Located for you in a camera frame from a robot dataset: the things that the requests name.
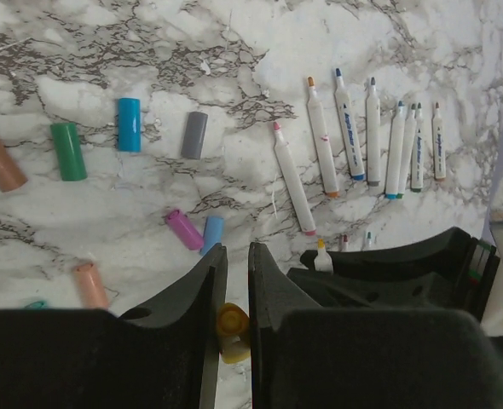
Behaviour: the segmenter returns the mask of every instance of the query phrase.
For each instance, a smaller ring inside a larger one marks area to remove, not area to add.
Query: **white marble countertop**
[[[350,179],[335,67],[350,85],[363,153],[365,84],[376,77],[384,163],[396,101],[421,101],[426,123],[440,101],[445,182],[432,179],[431,138],[424,192],[389,202]],[[322,192],[309,75],[326,108],[340,199]],[[140,154],[115,149],[123,96],[142,102]],[[193,110],[209,115],[200,161],[179,157]],[[0,1],[0,137],[30,178],[0,193],[0,308],[33,298],[80,305],[69,270],[82,259],[99,263],[115,314],[149,298],[199,259],[165,225],[179,207],[199,230],[208,215],[225,218],[227,300],[247,309],[250,242],[266,243],[284,271],[315,245],[299,232],[280,179],[274,120],[332,249],[347,233],[358,250],[366,229],[377,248],[453,225],[480,235],[503,124],[503,2]],[[83,140],[86,181],[60,180],[49,124],[68,121]],[[249,362],[222,364],[217,407],[250,406]]]

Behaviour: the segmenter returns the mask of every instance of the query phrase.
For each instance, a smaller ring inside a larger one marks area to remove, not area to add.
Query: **blue marker cap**
[[[204,247],[200,249],[200,255],[206,254],[215,244],[221,243],[223,226],[225,221],[219,216],[208,216],[204,227]]]
[[[119,100],[119,151],[140,152],[140,100],[121,98]]]

